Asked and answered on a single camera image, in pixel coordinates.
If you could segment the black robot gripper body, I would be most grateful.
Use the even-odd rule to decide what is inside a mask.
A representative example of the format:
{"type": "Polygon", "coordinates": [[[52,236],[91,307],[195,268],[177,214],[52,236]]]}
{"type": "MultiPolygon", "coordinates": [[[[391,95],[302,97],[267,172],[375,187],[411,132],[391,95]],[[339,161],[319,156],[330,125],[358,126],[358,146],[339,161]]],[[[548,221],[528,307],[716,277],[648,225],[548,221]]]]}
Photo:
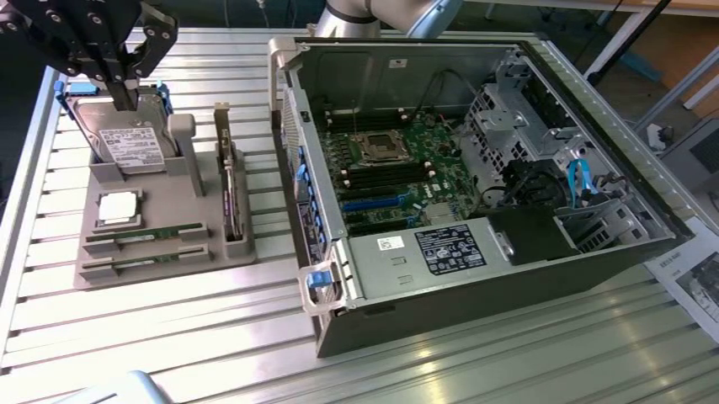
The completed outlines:
{"type": "Polygon", "coordinates": [[[9,1],[1,7],[1,38],[29,47],[71,77],[132,77],[124,41],[141,1],[9,1]]]}

